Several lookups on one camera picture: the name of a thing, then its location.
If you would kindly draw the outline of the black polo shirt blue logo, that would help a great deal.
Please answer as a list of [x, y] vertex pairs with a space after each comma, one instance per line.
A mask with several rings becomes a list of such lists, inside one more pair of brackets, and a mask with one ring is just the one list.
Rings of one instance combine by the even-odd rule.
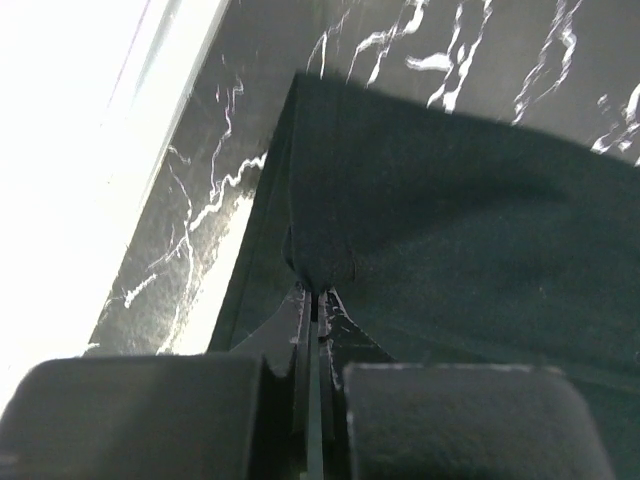
[[298, 73], [211, 345], [295, 282], [404, 361], [540, 363], [639, 390], [639, 171], [521, 127]]

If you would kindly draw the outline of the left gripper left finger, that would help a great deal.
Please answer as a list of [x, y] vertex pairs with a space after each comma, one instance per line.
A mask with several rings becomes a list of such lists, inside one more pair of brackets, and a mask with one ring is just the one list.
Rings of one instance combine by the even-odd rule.
[[299, 479], [310, 296], [228, 352], [50, 360], [1, 418], [5, 479]]

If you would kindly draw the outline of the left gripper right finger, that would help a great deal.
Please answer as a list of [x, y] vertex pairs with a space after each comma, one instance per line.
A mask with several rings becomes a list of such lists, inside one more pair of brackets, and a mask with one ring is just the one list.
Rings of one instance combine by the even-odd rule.
[[590, 409], [558, 370], [399, 363], [319, 301], [323, 433], [355, 479], [611, 479]]

